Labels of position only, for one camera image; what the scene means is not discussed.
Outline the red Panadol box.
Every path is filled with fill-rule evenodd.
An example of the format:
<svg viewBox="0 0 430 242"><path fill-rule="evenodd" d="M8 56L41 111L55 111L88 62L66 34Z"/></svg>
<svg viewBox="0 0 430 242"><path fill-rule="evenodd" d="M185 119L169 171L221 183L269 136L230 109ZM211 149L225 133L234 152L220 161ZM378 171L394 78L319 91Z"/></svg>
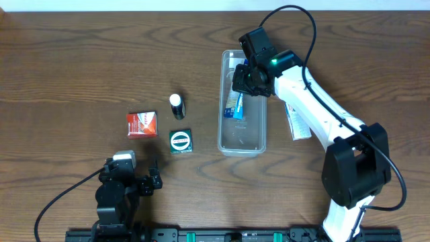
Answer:
<svg viewBox="0 0 430 242"><path fill-rule="evenodd" d="M156 112L127 114L126 119L128 123L128 138L135 139L158 136Z"/></svg>

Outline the blue medicine box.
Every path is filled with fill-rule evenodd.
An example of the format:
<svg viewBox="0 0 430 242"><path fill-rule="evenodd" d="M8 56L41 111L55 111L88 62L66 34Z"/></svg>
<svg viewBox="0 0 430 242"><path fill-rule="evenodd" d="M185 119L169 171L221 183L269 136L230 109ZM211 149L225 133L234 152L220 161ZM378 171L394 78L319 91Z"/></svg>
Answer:
<svg viewBox="0 0 430 242"><path fill-rule="evenodd" d="M231 71L227 74L227 77L232 79L234 75L234 69L237 65L247 65L248 60L245 58L230 58L228 62L228 67ZM228 92L226 105L224 108L225 118L234 118L241 120L243 118L243 94L232 90L232 83L230 84L230 89Z"/></svg>

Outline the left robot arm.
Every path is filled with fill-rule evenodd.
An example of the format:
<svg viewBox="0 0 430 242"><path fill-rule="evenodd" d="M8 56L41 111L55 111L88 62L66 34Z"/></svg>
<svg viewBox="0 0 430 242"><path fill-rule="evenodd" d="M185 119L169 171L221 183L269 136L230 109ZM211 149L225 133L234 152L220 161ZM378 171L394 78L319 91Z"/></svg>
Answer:
<svg viewBox="0 0 430 242"><path fill-rule="evenodd" d="M125 237L132 234L132 223L140 198L151 196L163 187L154 162L149 174L136 177L132 159L106 160L99 175L101 186L95 193L100 237Z"/></svg>

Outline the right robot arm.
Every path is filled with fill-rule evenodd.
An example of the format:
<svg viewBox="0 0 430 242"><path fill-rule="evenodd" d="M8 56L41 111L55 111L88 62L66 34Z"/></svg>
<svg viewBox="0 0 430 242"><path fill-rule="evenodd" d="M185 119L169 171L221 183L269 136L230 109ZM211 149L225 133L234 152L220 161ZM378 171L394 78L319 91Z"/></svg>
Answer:
<svg viewBox="0 0 430 242"><path fill-rule="evenodd" d="M388 135L344 110L314 80L291 50L269 56L260 67L234 66L232 88L248 95L275 95L298 112L325 150L322 184L331 198L321 239L354 241L364 212L390 182Z"/></svg>

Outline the clear plastic container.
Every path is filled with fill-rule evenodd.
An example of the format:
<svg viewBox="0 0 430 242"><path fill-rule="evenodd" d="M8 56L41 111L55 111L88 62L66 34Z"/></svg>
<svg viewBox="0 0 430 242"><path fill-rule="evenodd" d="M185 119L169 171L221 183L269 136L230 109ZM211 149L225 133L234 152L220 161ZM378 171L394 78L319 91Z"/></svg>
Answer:
<svg viewBox="0 0 430 242"><path fill-rule="evenodd" d="M222 53L220 73L220 101L218 115L218 149L223 155L256 157L266 150L267 98L243 96L243 118L226 118L224 110L232 91L234 68L243 64L242 50L225 50Z"/></svg>

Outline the dark bottle white cap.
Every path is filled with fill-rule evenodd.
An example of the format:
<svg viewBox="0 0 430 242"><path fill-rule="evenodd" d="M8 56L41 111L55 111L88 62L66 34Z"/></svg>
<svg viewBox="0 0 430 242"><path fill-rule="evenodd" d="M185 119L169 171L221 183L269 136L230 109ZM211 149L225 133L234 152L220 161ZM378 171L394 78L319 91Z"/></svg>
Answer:
<svg viewBox="0 0 430 242"><path fill-rule="evenodd" d="M182 120L185 118L185 104L182 97L174 93L169 97L169 103L171 104L171 109L174 117L177 120Z"/></svg>

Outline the white green medicine box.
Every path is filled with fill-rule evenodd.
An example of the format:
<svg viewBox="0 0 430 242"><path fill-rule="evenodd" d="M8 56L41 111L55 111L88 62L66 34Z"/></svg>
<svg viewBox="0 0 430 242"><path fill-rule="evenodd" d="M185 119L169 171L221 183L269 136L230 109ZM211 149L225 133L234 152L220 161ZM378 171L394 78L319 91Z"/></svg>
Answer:
<svg viewBox="0 0 430 242"><path fill-rule="evenodd" d="M285 104L286 116L290 125L292 140L302 140L312 137L311 131L307 123L297 113L297 111L289 104Z"/></svg>

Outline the green Zam-Buk box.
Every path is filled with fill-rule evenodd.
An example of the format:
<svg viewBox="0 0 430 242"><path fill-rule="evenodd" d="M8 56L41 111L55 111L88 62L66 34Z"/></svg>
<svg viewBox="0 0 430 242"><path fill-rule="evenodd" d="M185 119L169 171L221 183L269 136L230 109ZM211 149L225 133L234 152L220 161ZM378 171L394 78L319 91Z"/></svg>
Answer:
<svg viewBox="0 0 430 242"><path fill-rule="evenodd" d="M169 133L171 154L191 153L193 151L191 130L176 130Z"/></svg>

